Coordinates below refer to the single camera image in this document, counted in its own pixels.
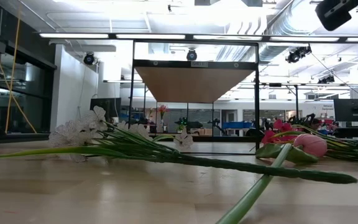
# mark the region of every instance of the security camera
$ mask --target security camera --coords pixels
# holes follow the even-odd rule
[[[197,59],[197,53],[195,49],[190,49],[187,53],[187,60],[196,60]]]
[[[85,57],[84,57],[84,63],[85,65],[94,65],[96,63],[96,59],[93,56],[94,53],[93,52],[87,52]]]

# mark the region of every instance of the wooden surface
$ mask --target wooden surface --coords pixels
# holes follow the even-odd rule
[[[136,67],[157,102],[212,103],[253,71]]]
[[[0,144],[0,153],[46,147]],[[202,143],[194,151],[247,152],[252,143]],[[208,156],[261,163],[253,156]],[[358,164],[311,166],[358,178]],[[215,223],[260,175],[234,170],[100,158],[0,159],[0,224]],[[358,184],[275,177],[242,223],[358,224]]]

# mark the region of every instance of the wooden panel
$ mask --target wooden panel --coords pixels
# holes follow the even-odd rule
[[[212,103],[252,70],[136,67],[158,102]]]

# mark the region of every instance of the sign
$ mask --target sign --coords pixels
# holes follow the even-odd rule
[[[199,67],[199,68],[208,68],[208,62],[195,62],[191,61],[192,67]]]

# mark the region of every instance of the flower stem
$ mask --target flower stem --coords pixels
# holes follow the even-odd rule
[[[291,144],[286,144],[282,147],[281,152],[275,159],[272,164],[272,167],[280,167],[287,157],[288,153],[292,148]],[[271,175],[263,175],[248,192],[237,202],[237,204],[232,207],[217,223],[218,224],[232,224],[239,223],[242,217],[247,214],[247,212],[254,205],[256,200],[266,189],[267,185],[273,179]]]

